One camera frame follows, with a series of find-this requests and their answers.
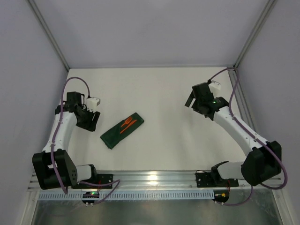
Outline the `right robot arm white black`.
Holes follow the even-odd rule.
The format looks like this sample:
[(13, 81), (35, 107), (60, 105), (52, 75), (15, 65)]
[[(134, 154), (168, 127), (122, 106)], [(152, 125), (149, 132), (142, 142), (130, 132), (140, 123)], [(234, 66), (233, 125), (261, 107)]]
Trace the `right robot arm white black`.
[(195, 112), (209, 118), (222, 127), (241, 147), (246, 158), (242, 162), (224, 161), (212, 167), (211, 173), (217, 180), (245, 180), (252, 186), (279, 175), (281, 146), (254, 134), (253, 130), (231, 112), (229, 103), (223, 97), (215, 97), (210, 83), (204, 82), (192, 87), (185, 103)]

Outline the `orange plastic knife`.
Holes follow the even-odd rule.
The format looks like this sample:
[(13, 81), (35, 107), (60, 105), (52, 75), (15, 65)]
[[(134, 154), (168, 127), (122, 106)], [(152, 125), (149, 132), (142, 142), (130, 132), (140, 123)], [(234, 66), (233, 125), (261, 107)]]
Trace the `orange plastic knife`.
[(120, 133), (122, 134), (125, 130), (127, 130), (130, 126), (132, 126), (136, 120), (131, 121)]

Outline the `dark green cloth napkin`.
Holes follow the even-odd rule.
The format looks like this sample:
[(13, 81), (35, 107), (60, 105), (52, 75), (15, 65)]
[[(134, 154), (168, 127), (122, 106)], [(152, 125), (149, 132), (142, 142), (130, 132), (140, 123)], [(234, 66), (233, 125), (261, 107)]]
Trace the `dark green cloth napkin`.
[(133, 133), (143, 123), (144, 119), (135, 112), (103, 133), (100, 139), (104, 142), (108, 149), (112, 150), (119, 142)]

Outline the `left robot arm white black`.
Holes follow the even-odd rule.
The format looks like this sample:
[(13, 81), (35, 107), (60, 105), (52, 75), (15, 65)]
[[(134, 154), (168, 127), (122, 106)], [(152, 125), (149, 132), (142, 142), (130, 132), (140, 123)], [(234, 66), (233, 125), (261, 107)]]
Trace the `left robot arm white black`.
[(92, 164), (75, 165), (68, 155), (68, 146), (75, 127), (94, 132), (100, 117), (100, 99), (68, 92), (67, 99), (55, 109), (55, 121), (46, 146), (32, 157), (33, 167), (43, 190), (79, 188), (82, 181), (95, 182), (97, 172)]

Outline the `orange plastic fork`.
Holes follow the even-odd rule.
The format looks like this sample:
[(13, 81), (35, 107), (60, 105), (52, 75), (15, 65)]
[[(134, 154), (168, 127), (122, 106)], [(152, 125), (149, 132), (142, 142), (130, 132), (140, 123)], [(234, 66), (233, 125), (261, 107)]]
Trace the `orange plastic fork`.
[(123, 124), (121, 125), (121, 127), (123, 127), (123, 126), (125, 126), (125, 125), (128, 125), (131, 121), (132, 121), (132, 117), (128, 117), (128, 118), (123, 122)]

